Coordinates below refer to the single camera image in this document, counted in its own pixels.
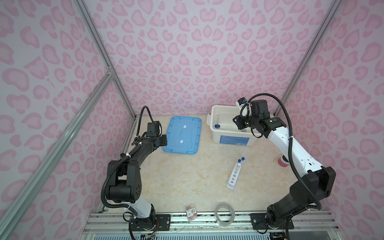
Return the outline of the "white plastic storage bin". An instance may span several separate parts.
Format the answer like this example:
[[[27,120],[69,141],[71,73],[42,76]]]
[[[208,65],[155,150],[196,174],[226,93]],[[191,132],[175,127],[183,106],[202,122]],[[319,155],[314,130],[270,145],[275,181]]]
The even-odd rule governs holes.
[[[212,107],[211,114],[208,114],[207,125],[210,127],[215,144],[225,144],[233,146],[251,147],[260,137],[254,130],[252,134],[250,128],[238,130],[233,118],[239,115],[238,107],[215,105]],[[215,129],[213,126],[214,117],[221,116],[224,119],[224,128]]]

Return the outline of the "blue base graduated cylinder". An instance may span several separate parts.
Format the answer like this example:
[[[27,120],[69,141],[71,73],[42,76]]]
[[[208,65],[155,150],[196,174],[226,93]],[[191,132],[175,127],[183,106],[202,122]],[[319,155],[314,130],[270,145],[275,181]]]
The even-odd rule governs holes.
[[[224,124],[224,119],[221,116],[217,115],[214,117],[213,126],[215,129],[223,129]]]

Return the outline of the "blue bin lid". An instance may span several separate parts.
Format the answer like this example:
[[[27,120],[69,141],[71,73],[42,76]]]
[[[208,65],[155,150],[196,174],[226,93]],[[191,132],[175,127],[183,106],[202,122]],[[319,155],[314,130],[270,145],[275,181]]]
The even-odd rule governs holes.
[[[194,117],[171,118],[168,130],[166,153],[195,155],[198,152],[202,120]]]

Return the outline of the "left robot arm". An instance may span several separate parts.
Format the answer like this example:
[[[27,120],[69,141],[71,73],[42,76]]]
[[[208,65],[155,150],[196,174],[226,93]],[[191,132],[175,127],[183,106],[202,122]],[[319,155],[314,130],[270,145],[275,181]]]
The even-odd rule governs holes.
[[[133,148],[121,154],[117,161],[108,164],[107,176],[101,189],[102,204],[109,209],[126,209],[131,214],[129,227],[139,226],[145,230],[159,227],[156,210],[141,197],[141,164],[155,150],[167,145],[158,121],[148,123],[147,131],[135,136]]]

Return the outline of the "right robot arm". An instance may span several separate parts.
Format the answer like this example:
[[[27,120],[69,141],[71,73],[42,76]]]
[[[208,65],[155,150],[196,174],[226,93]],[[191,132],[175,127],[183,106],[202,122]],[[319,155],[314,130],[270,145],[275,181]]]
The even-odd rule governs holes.
[[[257,130],[282,152],[297,181],[289,193],[270,205],[266,212],[268,227],[277,229],[287,225],[291,219],[306,210],[321,210],[321,200],[328,198],[336,179],[336,171],[324,167],[313,158],[293,136],[292,122],[287,112],[286,121],[271,117],[267,101],[246,98],[237,101],[240,114],[233,118],[239,130]]]

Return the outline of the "pink lint roller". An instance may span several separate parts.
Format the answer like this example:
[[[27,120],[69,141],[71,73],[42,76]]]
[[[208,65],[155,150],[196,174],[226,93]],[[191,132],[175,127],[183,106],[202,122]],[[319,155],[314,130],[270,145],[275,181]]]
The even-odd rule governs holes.
[[[283,167],[283,168],[286,168],[290,165],[290,162],[289,160],[284,156],[282,155],[279,160],[278,160],[278,164]]]

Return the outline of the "white test tube rack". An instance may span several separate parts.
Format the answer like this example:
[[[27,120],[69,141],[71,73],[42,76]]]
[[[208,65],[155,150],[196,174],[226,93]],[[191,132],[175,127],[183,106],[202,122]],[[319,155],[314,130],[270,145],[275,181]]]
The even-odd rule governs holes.
[[[235,166],[234,166],[234,168],[232,170],[231,176],[230,176],[230,178],[229,178],[229,180],[227,182],[227,188],[228,189],[234,190],[234,188],[236,186],[236,183],[238,181],[240,172],[241,172],[241,168],[242,168],[241,163],[235,164]]]

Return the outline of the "small clear slide box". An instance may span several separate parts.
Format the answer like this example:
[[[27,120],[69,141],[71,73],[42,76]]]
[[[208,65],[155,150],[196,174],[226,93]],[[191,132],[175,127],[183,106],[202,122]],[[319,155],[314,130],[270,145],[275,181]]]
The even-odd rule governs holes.
[[[185,206],[185,212],[189,222],[198,218],[198,213],[195,204],[189,204]]]

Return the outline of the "clear tape roll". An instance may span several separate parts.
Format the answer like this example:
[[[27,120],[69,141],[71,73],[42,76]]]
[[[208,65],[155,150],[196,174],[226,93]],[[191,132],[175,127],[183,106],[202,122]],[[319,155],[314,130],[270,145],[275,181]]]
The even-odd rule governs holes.
[[[220,227],[229,227],[236,218],[234,208],[225,202],[220,202],[215,208],[215,220]]]

